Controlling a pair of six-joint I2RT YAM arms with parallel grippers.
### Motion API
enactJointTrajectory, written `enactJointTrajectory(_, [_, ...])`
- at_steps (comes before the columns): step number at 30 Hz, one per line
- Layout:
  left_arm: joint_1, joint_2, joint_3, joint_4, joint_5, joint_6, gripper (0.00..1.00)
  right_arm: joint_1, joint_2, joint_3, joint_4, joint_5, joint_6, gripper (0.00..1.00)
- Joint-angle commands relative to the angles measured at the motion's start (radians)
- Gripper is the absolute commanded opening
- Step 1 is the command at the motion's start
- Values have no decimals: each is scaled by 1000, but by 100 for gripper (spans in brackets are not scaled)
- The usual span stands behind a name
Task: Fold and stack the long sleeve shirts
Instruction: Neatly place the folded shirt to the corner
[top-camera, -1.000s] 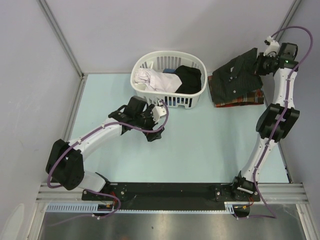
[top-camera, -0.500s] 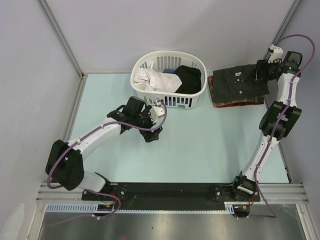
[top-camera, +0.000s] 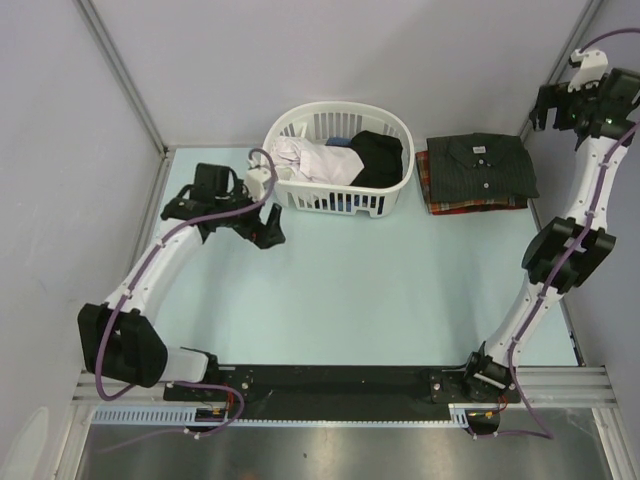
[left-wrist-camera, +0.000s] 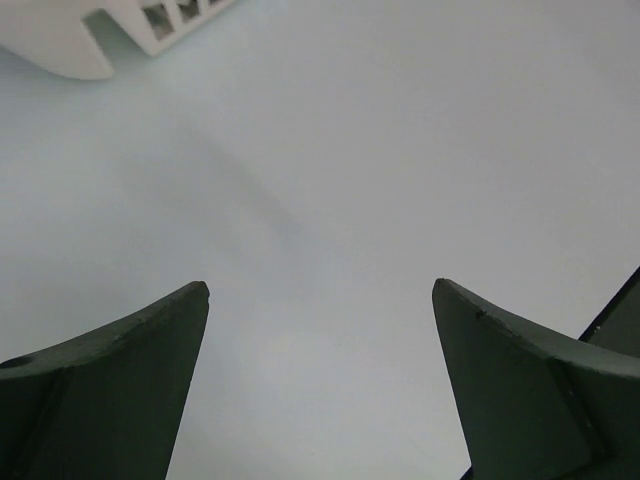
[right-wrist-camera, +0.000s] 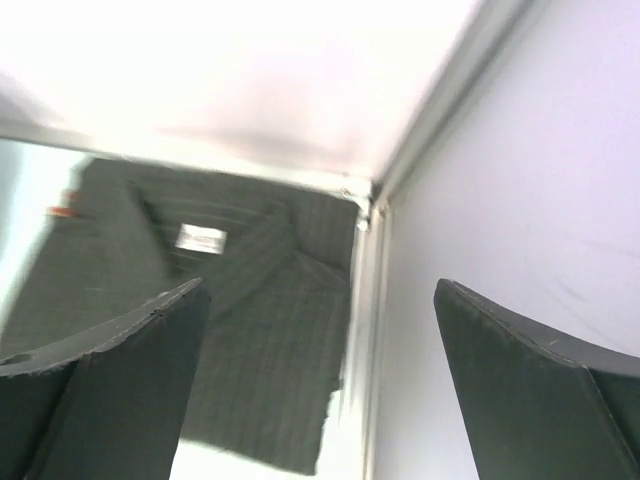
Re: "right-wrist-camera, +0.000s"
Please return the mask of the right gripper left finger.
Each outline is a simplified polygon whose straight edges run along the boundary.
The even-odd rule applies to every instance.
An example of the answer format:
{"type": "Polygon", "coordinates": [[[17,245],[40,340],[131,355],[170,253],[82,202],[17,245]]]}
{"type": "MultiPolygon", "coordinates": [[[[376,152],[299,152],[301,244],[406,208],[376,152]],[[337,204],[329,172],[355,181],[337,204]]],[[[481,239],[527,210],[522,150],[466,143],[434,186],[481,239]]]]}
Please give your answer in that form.
{"type": "Polygon", "coordinates": [[[2,359],[2,478],[169,478],[209,305],[193,279],[2,359]]]}

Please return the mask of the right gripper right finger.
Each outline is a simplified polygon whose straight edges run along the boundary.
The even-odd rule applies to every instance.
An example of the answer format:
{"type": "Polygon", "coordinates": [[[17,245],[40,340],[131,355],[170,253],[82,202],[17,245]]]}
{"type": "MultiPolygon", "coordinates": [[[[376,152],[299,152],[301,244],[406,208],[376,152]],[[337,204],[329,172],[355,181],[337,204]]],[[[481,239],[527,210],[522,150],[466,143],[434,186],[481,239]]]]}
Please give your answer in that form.
{"type": "Polygon", "coordinates": [[[638,478],[638,358],[451,280],[434,307],[480,478],[638,478]]]}

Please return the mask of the dark striped long sleeve shirt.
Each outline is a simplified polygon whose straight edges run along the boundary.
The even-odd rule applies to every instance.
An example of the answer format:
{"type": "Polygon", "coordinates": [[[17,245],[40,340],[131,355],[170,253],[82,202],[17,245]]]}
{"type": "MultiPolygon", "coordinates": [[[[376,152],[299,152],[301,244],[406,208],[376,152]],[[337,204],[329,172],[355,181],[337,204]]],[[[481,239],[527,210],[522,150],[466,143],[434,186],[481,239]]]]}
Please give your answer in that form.
{"type": "Polygon", "coordinates": [[[13,302],[13,355],[194,277],[210,317],[181,435],[312,475],[350,323],[358,207],[250,178],[91,160],[13,302]]]}

